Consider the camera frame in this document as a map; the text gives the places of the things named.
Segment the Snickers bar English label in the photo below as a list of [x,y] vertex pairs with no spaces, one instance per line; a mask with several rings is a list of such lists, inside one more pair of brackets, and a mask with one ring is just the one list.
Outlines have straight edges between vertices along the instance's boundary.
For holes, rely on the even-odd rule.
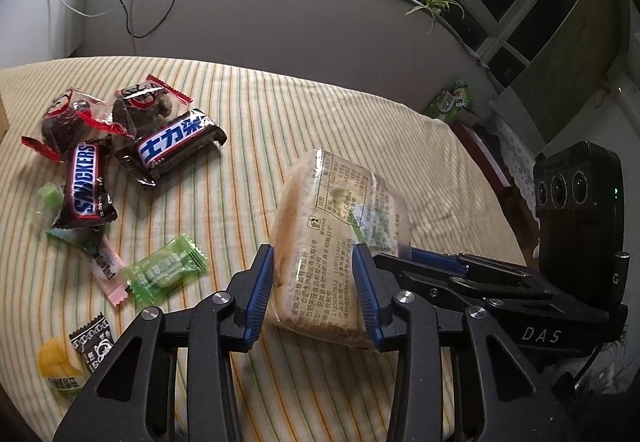
[[117,211],[105,185],[105,169],[112,141],[93,139],[78,144],[70,155],[64,199],[53,227],[100,227],[117,219]]

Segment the black small candy packet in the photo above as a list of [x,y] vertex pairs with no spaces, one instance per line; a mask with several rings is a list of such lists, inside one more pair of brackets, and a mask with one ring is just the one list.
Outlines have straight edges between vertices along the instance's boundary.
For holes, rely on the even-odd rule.
[[90,374],[98,369],[114,346],[111,326],[102,313],[69,334],[68,339],[73,349],[81,356]]

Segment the yellow jelly cup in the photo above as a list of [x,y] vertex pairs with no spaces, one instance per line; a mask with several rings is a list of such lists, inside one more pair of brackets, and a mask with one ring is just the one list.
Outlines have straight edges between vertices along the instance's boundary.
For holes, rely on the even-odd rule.
[[37,367],[49,388],[66,398],[78,396],[87,381],[78,353],[64,336],[53,337],[40,347]]

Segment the striped bed cover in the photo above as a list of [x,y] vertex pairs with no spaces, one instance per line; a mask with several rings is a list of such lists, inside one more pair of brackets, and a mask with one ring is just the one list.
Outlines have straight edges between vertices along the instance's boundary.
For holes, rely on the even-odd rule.
[[137,261],[181,234],[208,259],[207,272],[180,287],[166,311],[198,303],[250,265],[268,239],[288,171],[314,148],[382,175],[405,199],[416,247],[523,262],[494,191],[450,128],[397,102],[194,60],[73,58],[3,70],[1,383],[40,439],[52,438],[67,410],[38,374],[40,347],[96,315],[120,334],[137,308],[111,306],[88,259],[44,232],[37,191],[62,181],[65,169],[22,138],[38,133],[42,114],[64,90],[107,98],[148,74],[189,95],[228,136],[224,147],[198,154],[157,188],[142,188],[117,162],[108,167],[118,218],[107,236],[122,260]]

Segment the red walnut snack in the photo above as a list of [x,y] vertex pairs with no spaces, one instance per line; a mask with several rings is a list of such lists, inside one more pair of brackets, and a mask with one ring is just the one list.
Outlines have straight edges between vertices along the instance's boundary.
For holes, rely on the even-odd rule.
[[143,82],[116,92],[112,122],[125,136],[138,139],[177,116],[181,106],[191,104],[190,96],[149,74]]

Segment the light green jelly candy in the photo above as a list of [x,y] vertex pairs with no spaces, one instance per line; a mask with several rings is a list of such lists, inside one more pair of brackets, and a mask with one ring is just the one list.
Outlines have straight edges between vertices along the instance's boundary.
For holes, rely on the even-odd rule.
[[36,223],[40,227],[50,227],[58,217],[64,194],[60,185],[48,182],[38,188],[36,208]]

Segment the pink green candy stick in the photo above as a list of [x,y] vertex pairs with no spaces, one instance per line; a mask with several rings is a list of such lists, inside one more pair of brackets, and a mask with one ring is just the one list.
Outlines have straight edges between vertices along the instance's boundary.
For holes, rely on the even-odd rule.
[[47,234],[79,248],[91,259],[91,273],[112,306],[128,297],[124,261],[115,252],[102,228],[50,228]]

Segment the packaged bread loaf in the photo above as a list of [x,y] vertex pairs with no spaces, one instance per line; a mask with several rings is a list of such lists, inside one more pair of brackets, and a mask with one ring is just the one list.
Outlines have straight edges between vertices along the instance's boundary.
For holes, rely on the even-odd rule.
[[370,347],[352,249],[406,258],[411,227],[405,200],[383,176],[313,149],[293,165],[269,237],[273,283],[267,317],[290,332],[354,348]]

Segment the green snack bag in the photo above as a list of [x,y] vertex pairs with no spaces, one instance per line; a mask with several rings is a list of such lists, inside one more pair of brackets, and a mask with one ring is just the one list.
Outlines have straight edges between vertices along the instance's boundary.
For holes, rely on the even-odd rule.
[[428,104],[424,115],[450,124],[454,123],[463,111],[471,115],[474,113],[473,99],[469,85],[463,80],[456,80]]

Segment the Snickers bar Chinese label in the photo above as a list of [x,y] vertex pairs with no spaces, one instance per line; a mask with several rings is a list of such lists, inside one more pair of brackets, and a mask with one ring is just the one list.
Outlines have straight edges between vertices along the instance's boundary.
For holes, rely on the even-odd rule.
[[226,132],[198,108],[186,110],[151,134],[136,139],[115,154],[119,163],[144,187],[209,145],[224,145]]

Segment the red date snack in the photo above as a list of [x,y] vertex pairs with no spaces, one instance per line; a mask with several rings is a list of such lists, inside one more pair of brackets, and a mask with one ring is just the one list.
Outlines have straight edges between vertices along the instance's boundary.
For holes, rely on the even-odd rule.
[[88,163],[111,150],[111,136],[131,139],[116,121],[115,104],[69,88],[53,99],[40,120],[40,139],[22,136],[21,143],[46,159]]

